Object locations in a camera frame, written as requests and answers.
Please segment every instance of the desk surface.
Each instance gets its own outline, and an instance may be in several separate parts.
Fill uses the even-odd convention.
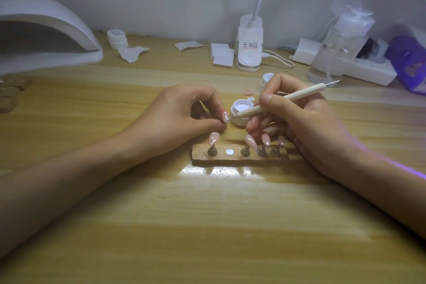
[[[307,70],[273,59],[255,73],[216,67],[207,43],[179,52],[176,41],[138,36],[130,46],[151,49],[129,64],[97,37],[102,62],[28,73],[33,84],[19,106],[0,115],[1,172],[120,131],[164,86],[212,85],[229,108],[266,72],[305,79]],[[426,97],[351,78],[324,95],[366,146],[426,172]],[[230,124],[221,142],[244,134]],[[285,166],[201,168],[191,145],[87,197],[6,258],[0,282],[426,282],[424,244],[296,151]]]

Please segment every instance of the plastic bottle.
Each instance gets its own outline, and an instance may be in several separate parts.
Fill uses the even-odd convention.
[[[309,81],[327,84],[340,79],[347,64],[355,59],[367,41],[365,35],[375,22],[370,17],[372,14],[369,10],[351,8],[339,17],[306,73]]]

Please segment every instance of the purple package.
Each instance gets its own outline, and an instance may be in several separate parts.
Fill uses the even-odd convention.
[[[426,49],[417,39],[406,35],[394,37],[385,57],[408,91],[426,95]]]

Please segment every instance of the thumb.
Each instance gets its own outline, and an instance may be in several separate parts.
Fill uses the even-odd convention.
[[[202,134],[212,133],[214,131],[224,131],[227,125],[217,119],[192,119],[193,123],[188,127],[190,133],[193,134],[193,137],[199,136]]]
[[[259,101],[263,109],[279,115],[290,125],[300,124],[305,120],[306,112],[294,102],[282,96],[262,93]]]

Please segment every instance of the white pen handle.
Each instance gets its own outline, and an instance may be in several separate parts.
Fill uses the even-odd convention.
[[[287,94],[284,96],[284,98],[287,98],[291,101],[301,99],[307,96],[310,96],[311,94],[318,93],[321,91],[324,91],[327,88],[327,86],[324,83],[318,83],[317,85],[313,85],[311,87],[307,87],[306,89],[302,89],[296,92],[293,92],[291,94]],[[245,117],[245,116],[251,116],[254,114],[258,114],[259,112],[264,111],[261,105],[254,106],[253,108],[249,108],[243,111],[240,111],[236,114],[237,117]]]

